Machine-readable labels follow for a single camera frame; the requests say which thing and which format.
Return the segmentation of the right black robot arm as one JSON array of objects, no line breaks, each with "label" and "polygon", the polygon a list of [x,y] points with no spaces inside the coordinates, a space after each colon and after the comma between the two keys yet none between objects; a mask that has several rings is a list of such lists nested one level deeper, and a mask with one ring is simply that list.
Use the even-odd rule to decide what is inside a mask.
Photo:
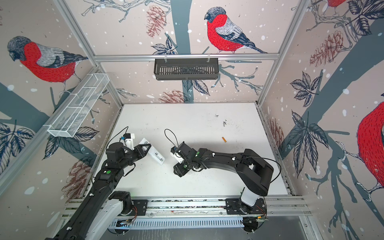
[{"label": "right black robot arm", "polygon": [[183,177],[189,171],[220,169],[236,173],[245,189],[241,194],[242,204],[253,207],[257,200],[268,195],[274,168],[256,152],[245,149],[242,153],[218,153],[200,148],[197,151],[184,142],[171,148],[171,155],[177,159],[174,174]]}]

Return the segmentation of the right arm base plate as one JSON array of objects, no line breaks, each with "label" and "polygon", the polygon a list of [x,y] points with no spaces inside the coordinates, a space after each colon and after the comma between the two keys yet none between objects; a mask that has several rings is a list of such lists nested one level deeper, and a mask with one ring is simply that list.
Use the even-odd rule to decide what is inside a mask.
[{"label": "right arm base plate", "polygon": [[267,206],[264,199],[259,198],[253,206],[249,206],[241,201],[240,198],[226,199],[224,209],[228,215],[265,215]]}]

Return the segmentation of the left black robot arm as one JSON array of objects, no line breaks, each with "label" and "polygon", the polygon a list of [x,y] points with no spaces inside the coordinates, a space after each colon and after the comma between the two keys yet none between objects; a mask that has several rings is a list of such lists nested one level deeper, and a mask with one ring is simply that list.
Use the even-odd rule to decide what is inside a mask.
[{"label": "left black robot arm", "polygon": [[67,224],[52,239],[84,240],[107,198],[115,195],[113,190],[124,176],[124,169],[146,157],[151,147],[151,144],[139,144],[131,150],[121,142],[111,144],[106,150],[107,160],[97,173],[90,193],[83,199]]}]

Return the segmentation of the white remote control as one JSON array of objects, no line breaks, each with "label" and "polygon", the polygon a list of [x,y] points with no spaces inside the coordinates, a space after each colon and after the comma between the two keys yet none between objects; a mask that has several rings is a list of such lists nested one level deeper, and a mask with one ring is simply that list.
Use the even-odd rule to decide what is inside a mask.
[{"label": "white remote control", "polygon": [[[140,144],[151,144],[151,143],[147,139],[143,138],[140,141]],[[147,155],[149,155],[152,159],[154,159],[160,165],[163,165],[165,161],[165,157],[153,145]]]}]

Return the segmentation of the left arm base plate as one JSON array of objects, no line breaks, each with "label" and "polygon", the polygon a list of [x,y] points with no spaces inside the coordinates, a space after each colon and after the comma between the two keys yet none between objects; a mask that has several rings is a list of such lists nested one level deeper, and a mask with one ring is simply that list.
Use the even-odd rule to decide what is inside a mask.
[{"label": "left arm base plate", "polygon": [[148,200],[123,201],[121,216],[145,216],[147,212]]}]

